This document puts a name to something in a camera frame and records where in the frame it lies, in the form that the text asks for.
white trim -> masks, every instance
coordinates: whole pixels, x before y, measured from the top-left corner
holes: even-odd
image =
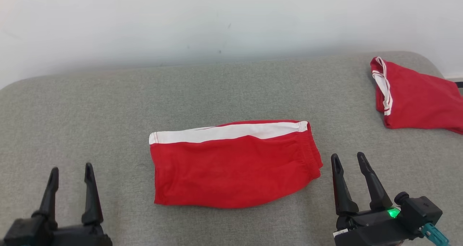
[[[182,131],[160,131],[149,135],[149,144],[171,144],[178,142],[201,143],[210,140],[236,139],[253,136],[270,139],[293,132],[307,131],[307,121],[274,122],[261,124],[231,124]]]
[[[373,70],[372,76],[377,82],[379,89],[381,90],[382,94],[384,95],[384,100],[382,104],[384,105],[384,115],[389,116],[392,111],[392,95],[391,95],[391,85],[387,80],[387,68],[386,64],[384,63],[381,57],[376,57],[377,63],[382,67],[382,72],[377,70]]]

folded clothing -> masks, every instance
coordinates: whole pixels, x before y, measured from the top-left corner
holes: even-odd
[[[243,121],[149,136],[155,200],[245,208],[304,188],[322,162],[307,121]]]
[[[396,128],[445,128],[463,134],[463,97],[456,83],[424,75],[375,57],[370,63],[377,82],[377,111]]]

green light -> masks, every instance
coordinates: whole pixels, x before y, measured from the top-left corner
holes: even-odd
[[[392,217],[392,218],[396,218],[397,215],[399,215],[400,213],[400,210],[395,208],[395,207],[390,207],[387,209],[387,212],[389,213],[389,215]]]

white wall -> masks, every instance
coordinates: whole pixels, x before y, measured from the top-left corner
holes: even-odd
[[[0,0],[0,88],[47,73],[410,50],[463,77],[462,0]]]

red shorts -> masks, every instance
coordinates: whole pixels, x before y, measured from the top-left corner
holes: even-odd
[[[322,162],[307,121],[245,121],[149,136],[155,201],[244,208],[304,188]]]

